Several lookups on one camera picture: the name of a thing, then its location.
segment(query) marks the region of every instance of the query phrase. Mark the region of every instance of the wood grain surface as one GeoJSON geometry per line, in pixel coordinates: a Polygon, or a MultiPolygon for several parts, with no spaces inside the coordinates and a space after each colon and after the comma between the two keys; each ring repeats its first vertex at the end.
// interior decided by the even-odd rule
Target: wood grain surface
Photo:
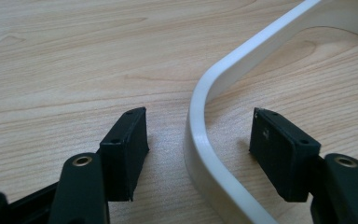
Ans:
{"type": "MultiPolygon", "coordinates": [[[[69,157],[146,106],[151,151],[134,202],[109,204],[111,222],[221,223],[184,162],[192,90],[298,3],[0,0],[0,191],[14,202],[56,182],[69,157]]],[[[358,35],[303,31],[206,108],[225,166],[280,223],[311,223],[310,203],[284,202],[248,153],[255,106],[286,116],[322,155],[358,159],[358,35]]]]}

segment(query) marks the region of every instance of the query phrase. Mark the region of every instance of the screw hole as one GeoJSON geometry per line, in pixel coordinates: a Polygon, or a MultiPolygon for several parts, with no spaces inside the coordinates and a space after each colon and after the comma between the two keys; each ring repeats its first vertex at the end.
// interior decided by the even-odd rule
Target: screw hole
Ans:
{"type": "Polygon", "coordinates": [[[74,166],[85,166],[87,164],[89,164],[92,161],[91,157],[79,157],[77,159],[75,159],[72,164],[74,166]]]}
{"type": "Polygon", "coordinates": [[[350,167],[350,168],[354,168],[357,166],[357,163],[354,162],[353,160],[349,159],[349,158],[344,158],[344,157],[335,157],[334,160],[343,166],[346,167],[350,167]]]}

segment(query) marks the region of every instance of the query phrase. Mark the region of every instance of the black clamp jaw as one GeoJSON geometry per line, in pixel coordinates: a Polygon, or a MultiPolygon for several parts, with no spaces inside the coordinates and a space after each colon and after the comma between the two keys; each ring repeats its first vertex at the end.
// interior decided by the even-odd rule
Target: black clamp jaw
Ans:
{"type": "Polygon", "coordinates": [[[358,223],[358,160],[319,156],[321,144],[282,115],[255,108],[250,152],[279,195],[305,202],[314,223],[358,223]]]}
{"type": "Polygon", "coordinates": [[[146,109],[124,113],[96,153],[71,157],[60,181],[8,204],[0,192],[0,224],[107,224],[107,202],[132,201],[149,151],[146,109]]]}

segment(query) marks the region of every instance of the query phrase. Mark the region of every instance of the white curved plastic part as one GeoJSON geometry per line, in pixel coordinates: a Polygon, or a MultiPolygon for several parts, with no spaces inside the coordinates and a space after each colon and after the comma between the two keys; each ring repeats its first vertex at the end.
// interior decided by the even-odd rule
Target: white curved plastic part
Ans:
{"type": "Polygon", "coordinates": [[[193,183],[228,223],[276,223],[214,153],[205,105],[298,32],[318,26],[358,34],[358,0],[306,0],[214,64],[191,97],[184,142],[193,183]]]}

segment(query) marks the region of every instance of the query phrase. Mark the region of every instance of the light wood tabletop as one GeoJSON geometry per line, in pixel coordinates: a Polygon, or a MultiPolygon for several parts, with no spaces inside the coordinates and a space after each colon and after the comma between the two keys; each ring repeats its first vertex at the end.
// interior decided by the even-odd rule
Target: light wood tabletop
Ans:
{"type": "MultiPolygon", "coordinates": [[[[14,202],[94,152],[127,110],[147,108],[150,152],[133,203],[112,223],[221,223],[193,187],[183,139],[203,73],[299,1],[0,0],[0,191],[14,202]]],[[[358,159],[358,35],[296,35],[206,107],[225,166],[280,223],[311,223],[310,201],[286,203],[249,154],[254,107],[274,110],[358,159]]]]}

